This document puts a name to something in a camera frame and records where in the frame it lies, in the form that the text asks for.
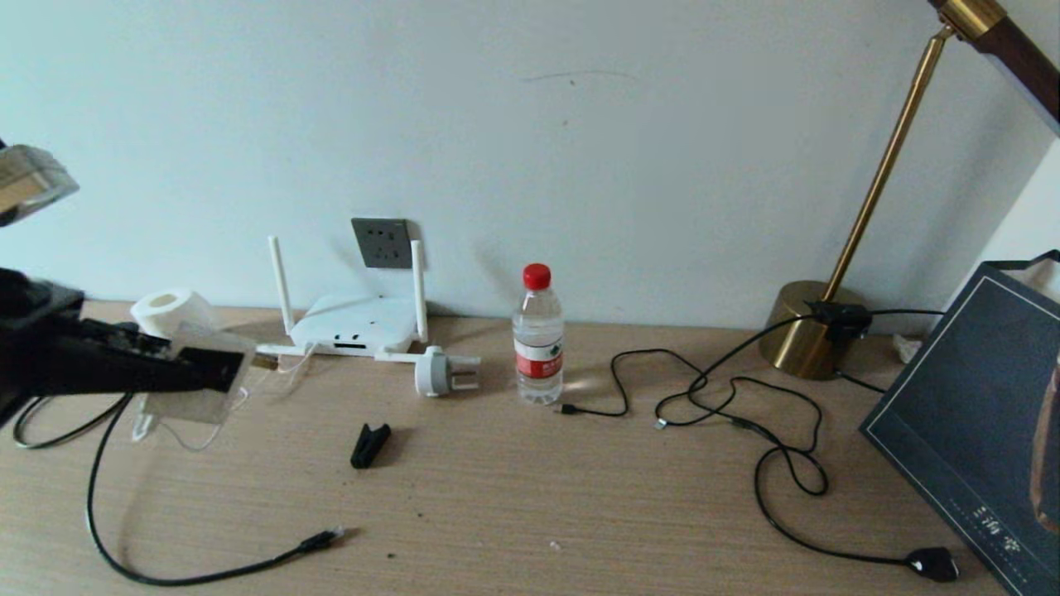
plastic bottle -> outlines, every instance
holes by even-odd
[[[547,266],[527,265],[523,269],[527,293],[512,316],[519,397],[545,405],[563,391],[563,311],[551,283]]]

gray wall outlet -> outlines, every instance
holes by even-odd
[[[412,244],[408,240],[405,220],[354,217],[350,222],[366,267],[412,268]]]

